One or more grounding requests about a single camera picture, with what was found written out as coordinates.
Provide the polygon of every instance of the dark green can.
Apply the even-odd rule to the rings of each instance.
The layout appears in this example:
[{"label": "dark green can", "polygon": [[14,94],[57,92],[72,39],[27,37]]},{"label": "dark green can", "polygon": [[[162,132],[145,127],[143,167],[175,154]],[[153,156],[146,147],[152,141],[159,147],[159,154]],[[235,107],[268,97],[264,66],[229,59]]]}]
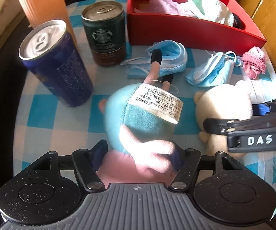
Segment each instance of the dark green can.
[{"label": "dark green can", "polygon": [[82,22],[98,65],[114,66],[125,59],[125,13],[121,3],[94,3],[82,12]]}]

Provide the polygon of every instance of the gray textured grip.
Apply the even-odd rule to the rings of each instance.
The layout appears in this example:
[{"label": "gray textured grip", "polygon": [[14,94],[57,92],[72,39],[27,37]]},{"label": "gray textured grip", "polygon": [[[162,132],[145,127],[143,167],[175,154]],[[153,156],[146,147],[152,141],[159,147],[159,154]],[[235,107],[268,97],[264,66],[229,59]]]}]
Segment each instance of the gray textured grip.
[{"label": "gray textured grip", "polygon": [[20,226],[6,222],[2,230],[273,230],[266,223],[231,227],[213,222],[195,209],[188,196],[163,184],[111,184],[89,194],[79,209],[59,222]]}]

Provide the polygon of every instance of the table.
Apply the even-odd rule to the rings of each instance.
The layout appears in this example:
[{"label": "table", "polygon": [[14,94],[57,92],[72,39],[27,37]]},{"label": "table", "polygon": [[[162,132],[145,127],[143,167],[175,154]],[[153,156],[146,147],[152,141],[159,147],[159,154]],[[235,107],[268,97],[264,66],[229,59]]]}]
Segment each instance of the table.
[{"label": "table", "polygon": [[[104,68],[94,63],[82,27],[81,13],[87,5],[97,1],[101,0],[77,2],[67,7],[79,52],[94,85],[93,94],[84,105],[69,108],[59,102],[32,73],[28,72],[16,117],[13,145],[14,174],[50,150],[57,151],[59,155],[69,155],[80,148],[91,149],[99,140],[106,139],[103,116],[98,109],[99,101],[108,98],[128,84],[142,82],[139,79],[127,79],[126,65]],[[126,11],[127,0],[114,1],[122,3]],[[127,59],[146,55],[145,49],[148,46],[131,46],[127,33],[126,39]],[[178,87],[177,96],[184,103],[180,121],[175,128],[176,143],[182,148],[195,148],[205,153],[205,147],[198,137],[200,129],[195,120],[193,96],[196,91],[209,88],[194,87],[184,77],[191,68],[206,61],[209,55],[204,50],[190,48],[186,50],[188,53],[186,71],[174,74],[172,82]],[[258,80],[250,80],[242,67],[235,67],[230,84],[234,85],[239,80],[245,80],[252,90],[250,94],[252,103],[275,99],[276,74],[269,58],[266,65],[266,74],[260,74]],[[276,190],[276,152],[250,153],[241,162]],[[61,174],[74,179],[73,173],[69,171],[62,171]]]}]

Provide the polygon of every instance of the round black pad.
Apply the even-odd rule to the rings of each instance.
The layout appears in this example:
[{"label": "round black pad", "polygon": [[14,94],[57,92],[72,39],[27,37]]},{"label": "round black pad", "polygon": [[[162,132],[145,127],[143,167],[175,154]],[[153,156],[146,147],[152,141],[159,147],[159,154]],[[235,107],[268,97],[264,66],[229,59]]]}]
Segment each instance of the round black pad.
[{"label": "round black pad", "polygon": [[220,188],[220,194],[227,201],[234,203],[246,203],[256,196],[256,192],[252,187],[237,182],[223,185]]},{"label": "round black pad", "polygon": [[215,174],[196,185],[193,197],[204,213],[232,225],[269,220],[276,206],[275,190],[224,152],[217,152]]},{"label": "round black pad", "polygon": [[0,189],[0,211],[7,220],[41,225],[70,215],[80,202],[80,189],[51,170],[24,170]]},{"label": "round black pad", "polygon": [[53,197],[55,189],[46,183],[32,183],[22,187],[20,198],[28,203],[42,203]]}]

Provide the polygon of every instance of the blue aluminum can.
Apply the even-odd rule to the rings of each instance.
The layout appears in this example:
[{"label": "blue aluminum can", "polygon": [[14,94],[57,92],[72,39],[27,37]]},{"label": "blue aluminum can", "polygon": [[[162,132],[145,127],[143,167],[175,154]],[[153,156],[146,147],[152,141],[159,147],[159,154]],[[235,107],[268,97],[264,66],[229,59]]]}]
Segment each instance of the blue aluminum can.
[{"label": "blue aluminum can", "polygon": [[76,107],[90,97],[92,82],[64,21],[36,27],[23,40],[19,57],[64,104]]}]

